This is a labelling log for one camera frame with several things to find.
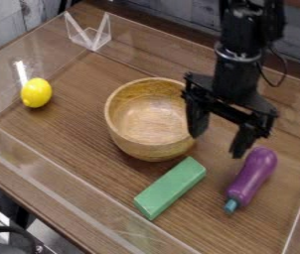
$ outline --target bowl rim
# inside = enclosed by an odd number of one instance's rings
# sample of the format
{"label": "bowl rim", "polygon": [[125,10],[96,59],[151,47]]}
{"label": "bowl rim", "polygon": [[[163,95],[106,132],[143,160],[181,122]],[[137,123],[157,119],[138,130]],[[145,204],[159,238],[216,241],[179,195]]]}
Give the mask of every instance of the bowl rim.
{"label": "bowl rim", "polygon": [[161,144],[149,144],[149,143],[143,143],[143,142],[137,142],[135,140],[130,139],[129,136],[125,136],[121,134],[121,132],[118,131],[117,127],[114,126],[112,124],[112,121],[111,121],[111,118],[110,118],[110,114],[108,114],[108,109],[110,109],[110,104],[111,104],[111,101],[112,101],[112,98],[115,97],[117,93],[125,89],[127,86],[138,83],[138,82],[142,82],[142,81],[146,81],[146,80],[163,80],[163,81],[170,81],[175,84],[178,84],[179,86],[182,86],[182,88],[185,88],[185,83],[175,80],[175,79],[171,79],[171,78],[166,78],[166,77],[143,77],[143,78],[139,78],[139,79],[135,79],[125,84],[122,84],[114,91],[112,93],[110,94],[110,96],[107,97],[107,100],[104,102],[104,108],[103,108],[103,115],[104,115],[104,120],[107,122],[107,126],[108,128],[112,130],[112,132],[119,136],[122,137],[125,140],[127,140],[129,142],[133,142],[133,143],[137,143],[139,145],[146,145],[146,146],[153,146],[153,147],[158,147],[158,146],[166,146],[166,145],[173,145],[173,144],[177,144],[178,142],[191,138],[189,132],[187,132],[187,135],[185,135],[181,139],[177,139],[174,141],[170,141],[170,142],[166,142],[166,143],[161,143]]}

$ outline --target yellow lemon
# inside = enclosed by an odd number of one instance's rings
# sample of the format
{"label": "yellow lemon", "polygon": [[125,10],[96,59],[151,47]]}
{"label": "yellow lemon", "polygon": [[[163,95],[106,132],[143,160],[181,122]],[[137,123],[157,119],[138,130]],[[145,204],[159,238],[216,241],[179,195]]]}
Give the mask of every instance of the yellow lemon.
{"label": "yellow lemon", "polygon": [[42,78],[32,78],[23,86],[20,97],[28,107],[44,106],[52,96],[50,83]]}

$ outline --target wooden bowl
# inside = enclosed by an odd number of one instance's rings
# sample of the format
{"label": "wooden bowl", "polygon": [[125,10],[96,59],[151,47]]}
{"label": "wooden bowl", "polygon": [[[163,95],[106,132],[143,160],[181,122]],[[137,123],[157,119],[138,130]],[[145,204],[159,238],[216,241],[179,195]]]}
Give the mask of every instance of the wooden bowl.
{"label": "wooden bowl", "polygon": [[187,132],[183,83],[147,77],[122,85],[104,104],[104,119],[114,143],[130,156],[161,162],[193,146]]}

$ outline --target green block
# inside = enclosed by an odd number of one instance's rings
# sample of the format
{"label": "green block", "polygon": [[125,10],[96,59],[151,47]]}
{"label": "green block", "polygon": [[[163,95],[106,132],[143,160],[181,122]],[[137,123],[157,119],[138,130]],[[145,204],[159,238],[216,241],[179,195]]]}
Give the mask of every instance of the green block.
{"label": "green block", "polygon": [[205,167],[191,157],[186,158],[134,198],[134,205],[147,219],[153,220],[205,176]]}

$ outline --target wooden table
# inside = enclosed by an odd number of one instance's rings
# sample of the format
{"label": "wooden table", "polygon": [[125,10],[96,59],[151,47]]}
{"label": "wooden table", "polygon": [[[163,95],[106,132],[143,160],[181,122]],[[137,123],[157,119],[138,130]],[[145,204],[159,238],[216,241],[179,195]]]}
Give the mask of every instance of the wooden table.
{"label": "wooden table", "polygon": [[[72,14],[87,26],[102,16],[86,2]],[[115,17],[111,22],[112,41],[98,54],[59,43],[67,37],[62,19],[1,51],[7,60],[24,47],[27,52],[43,47],[40,59],[48,62],[42,69],[52,73],[55,95],[44,108],[28,110],[13,101],[0,113],[0,188],[87,253],[280,253],[300,206],[300,79],[289,76],[280,88],[260,84],[281,117],[272,137],[256,145],[276,151],[279,169],[250,206],[232,217],[222,210],[225,188],[242,160],[226,152],[236,128],[213,116],[209,131],[187,153],[208,168],[208,177],[153,222],[177,238],[173,241],[134,215],[133,198],[183,157],[146,163],[125,155],[108,137],[103,104],[112,90],[137,78],[182,80],[189,69],[213,74],[216,56],[212,49],[137,23]],[[48,72],[71,54],[75,59]],[[265,71],[279,78],[277,71]],[[162,249],[161,240],[167,241]]]}

